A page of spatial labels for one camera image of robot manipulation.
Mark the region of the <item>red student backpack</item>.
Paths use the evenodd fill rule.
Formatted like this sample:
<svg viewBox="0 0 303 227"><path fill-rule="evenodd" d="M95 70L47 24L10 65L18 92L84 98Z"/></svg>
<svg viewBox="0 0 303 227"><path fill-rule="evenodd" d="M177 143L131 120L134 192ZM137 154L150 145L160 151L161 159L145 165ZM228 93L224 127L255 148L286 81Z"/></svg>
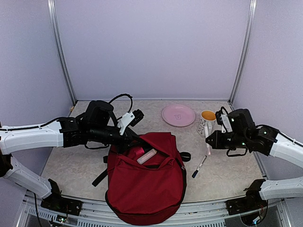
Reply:
<svg viewBox="0 0 303 227"><path fill-rule="evenodd" d="M179 209L186 192L187 172L170 132L140 135L124 153L111 145L105 161L107 169L92 183L107 178L106 203L124 222L147 226L162 223ZM143 164L135 147L151 147L157 154Z"/></svg>

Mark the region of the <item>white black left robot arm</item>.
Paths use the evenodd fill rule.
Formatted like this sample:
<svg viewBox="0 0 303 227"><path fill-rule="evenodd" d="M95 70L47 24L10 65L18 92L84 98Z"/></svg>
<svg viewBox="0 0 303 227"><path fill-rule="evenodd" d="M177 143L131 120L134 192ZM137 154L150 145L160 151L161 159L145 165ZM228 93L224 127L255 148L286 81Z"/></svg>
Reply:
<svg viewBox="0 0 303 227"><path fill-rule="evenodd" d="M27 126L0 128L0 175L32 191L56 210L66 206L57 183L46 180L18 162L12 153L35 148L68 148L86 146L89 141L105 148L115 145L126 148L137 137L129 127L144 117L141 110L129 109L117 118L111 102L91 101L77 117L58 117L49 122Z"/></svg>

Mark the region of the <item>pink highlighter black cap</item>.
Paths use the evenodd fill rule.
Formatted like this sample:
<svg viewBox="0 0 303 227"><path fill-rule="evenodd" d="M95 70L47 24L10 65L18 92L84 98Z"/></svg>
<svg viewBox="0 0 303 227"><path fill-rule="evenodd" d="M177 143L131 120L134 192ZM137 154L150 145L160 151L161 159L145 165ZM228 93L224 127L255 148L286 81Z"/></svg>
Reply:
<svg viewBox="0 0 303 227"><path fill-rule="evenodd" d="M152 150L151 147L135 147L133 149L134 153L138 156L138 155L142 155L142 154L145 154L147 152L149 152L150 150Z"/></svg>

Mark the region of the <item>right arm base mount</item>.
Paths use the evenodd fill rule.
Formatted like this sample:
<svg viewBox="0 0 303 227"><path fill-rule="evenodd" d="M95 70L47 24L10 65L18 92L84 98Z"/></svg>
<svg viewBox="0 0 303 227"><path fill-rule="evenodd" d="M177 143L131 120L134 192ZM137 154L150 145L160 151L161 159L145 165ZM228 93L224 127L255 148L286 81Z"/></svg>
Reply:
<svg viewBox="0 0 303 227"><path fill-rule="evenodd" d="M229 215L241 214L252 210L258 210L266 207L267 201L261 199L250 199L247 197L236 198L226 201L226 208Z"/></svg>

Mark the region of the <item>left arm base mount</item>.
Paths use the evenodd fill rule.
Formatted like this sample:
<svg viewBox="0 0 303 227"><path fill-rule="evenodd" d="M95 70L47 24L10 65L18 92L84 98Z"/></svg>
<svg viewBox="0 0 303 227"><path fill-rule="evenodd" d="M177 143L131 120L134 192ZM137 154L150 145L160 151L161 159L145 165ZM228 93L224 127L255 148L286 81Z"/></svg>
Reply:
<svg viewBox="0 0 303 227"><path fill-rule="evenodd" d="M82 208L82 202L80 200L65 197L51 197L43 199L41 202L41 207L67 215L79 216Z"/></svg>

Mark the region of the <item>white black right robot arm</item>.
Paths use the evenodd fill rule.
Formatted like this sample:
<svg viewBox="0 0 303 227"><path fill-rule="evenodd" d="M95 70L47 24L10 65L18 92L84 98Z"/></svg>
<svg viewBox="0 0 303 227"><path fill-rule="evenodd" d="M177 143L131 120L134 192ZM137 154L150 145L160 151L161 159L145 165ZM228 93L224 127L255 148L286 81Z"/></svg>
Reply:
<svg viewBox="0 0 303 227"><path fill-rule="evenodd" d="M246 152L259 152L277 157L296 166L303 166L303 145L268 125L256 125L248 109L237 109L230 113L222 107L215 113L222 130L216 130L205 139L213 149L228 152L238 148ZM303 179L255 180L242 199L242 206L252 210L260 201L277 198L295 198L303 195Z"/></svg>

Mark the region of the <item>blue capped marker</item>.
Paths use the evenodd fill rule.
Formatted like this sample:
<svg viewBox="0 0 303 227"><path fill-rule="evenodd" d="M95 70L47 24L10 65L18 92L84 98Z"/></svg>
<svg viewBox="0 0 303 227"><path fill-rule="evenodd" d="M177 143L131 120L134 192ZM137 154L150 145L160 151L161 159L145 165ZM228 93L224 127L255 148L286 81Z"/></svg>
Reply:
<svg viewBox="0 0 303 227"><path fill-rule="evenodd" d="M192 174L192 178L195 178L196 175L198 174L199 170L201 169L201 167L203 166L204 162L207 159L207 155L205 155L202 159L202 161L200 162L199 166L196 168L196 170L194 171L194 173Z"/></svg>

